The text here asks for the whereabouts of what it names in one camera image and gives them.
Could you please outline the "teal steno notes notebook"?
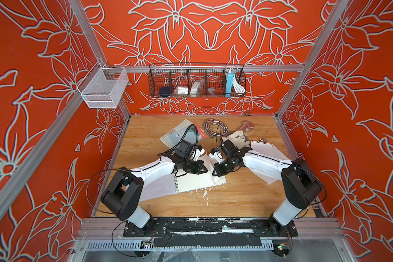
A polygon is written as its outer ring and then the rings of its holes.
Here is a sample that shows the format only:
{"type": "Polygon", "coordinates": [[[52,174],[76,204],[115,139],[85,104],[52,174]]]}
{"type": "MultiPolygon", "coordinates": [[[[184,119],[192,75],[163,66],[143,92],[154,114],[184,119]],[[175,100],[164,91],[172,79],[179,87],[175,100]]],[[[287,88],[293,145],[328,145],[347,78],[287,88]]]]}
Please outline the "teal steno notes notebook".
{"type": "Polygon", "coordinates": [[[177,131],[173,131],[171,134],[168,135],[168,138],[172,145],[176,145],[180,142],[180,140],[184,137],[184,141],[187,141],[191,144],[194,144],[196,140],[201,141],[203,136],[205,135],[200,128],[197,126],[196,131],[195,128],[191,127],[188,131],[188,127],[190,124],[187,124],[184,127],[179,128],[177,131]]]}

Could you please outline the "white sticker picture notebook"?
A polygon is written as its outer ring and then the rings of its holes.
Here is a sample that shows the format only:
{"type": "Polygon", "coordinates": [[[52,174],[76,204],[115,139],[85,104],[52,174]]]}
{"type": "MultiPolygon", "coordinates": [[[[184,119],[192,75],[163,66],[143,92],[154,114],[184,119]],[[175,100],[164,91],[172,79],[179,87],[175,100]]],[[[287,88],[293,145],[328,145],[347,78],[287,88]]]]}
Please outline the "white sticker picture notebook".
{"type": "Polygon", "coordinates": [[[199,190],[214,186],[220,186],[227,183],[226,178],[212,176],[214,171],[213,164],[215,161],[204,155],[200,158],[204,161],[204,166],[207,167],[208,172],[196,175],[186,174],[184,171],[178,172],[178,178],[174,174],[164,175],[160,178],[150,178],[149,181],[144,182],[144,188],[140,197],[140,202],[156,199],[168,195],[199,190]]]}

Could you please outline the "torn white notebook page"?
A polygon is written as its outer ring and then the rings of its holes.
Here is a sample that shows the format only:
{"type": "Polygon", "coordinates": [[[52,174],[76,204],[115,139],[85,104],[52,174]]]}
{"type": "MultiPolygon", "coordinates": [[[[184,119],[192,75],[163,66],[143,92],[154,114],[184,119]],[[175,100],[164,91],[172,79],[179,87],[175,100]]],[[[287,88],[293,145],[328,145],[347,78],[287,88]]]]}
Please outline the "torn white notebook page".
{"type": "Polygon", "coordinates": [[[282,181],[281,172],[289,167],[289,164],[279,160],[254,157],[248,160],[247,167],[266,183],[272,184],[276,181],[282,181]]]}

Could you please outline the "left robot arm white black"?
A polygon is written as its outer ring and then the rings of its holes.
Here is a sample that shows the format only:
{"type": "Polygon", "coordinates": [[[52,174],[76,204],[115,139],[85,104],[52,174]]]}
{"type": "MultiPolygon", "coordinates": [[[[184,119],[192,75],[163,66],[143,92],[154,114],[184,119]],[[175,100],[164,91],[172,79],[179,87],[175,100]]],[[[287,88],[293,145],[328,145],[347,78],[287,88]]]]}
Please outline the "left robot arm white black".
{"type": "Polygon", "coordinates": [[[130,222],[148,233],[152,230],[153,217],[139,206],[144,186],[167,175],[175,176],[180,170],[186,175],[208,172],[204,161],[199,159],[204,150],[198,142],[198,128],[192,123],[176,145],[158,154],[159,160],[137,169],[118,169],[100,201],[119,220],[130,222]]]}

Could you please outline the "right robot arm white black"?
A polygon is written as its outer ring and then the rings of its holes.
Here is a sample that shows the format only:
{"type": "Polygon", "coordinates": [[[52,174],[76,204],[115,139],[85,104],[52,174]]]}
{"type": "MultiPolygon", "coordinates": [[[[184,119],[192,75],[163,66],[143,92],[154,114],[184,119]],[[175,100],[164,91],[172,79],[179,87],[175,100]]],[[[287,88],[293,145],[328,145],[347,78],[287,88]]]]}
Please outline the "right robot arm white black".
{"type": "Polygon", "coordinates": [[[221,177],[239,168],[248,168],[267,183],[282,182],[285,198],[270,215],[266,228],[274,236],[287,231],[293,219],[306,210],[325,187],[305,160],[289,160],[266,155],[249,146],[238,148],[230,140],[219,146],[221,160],[214,164],[213,176],[221,177]]]}

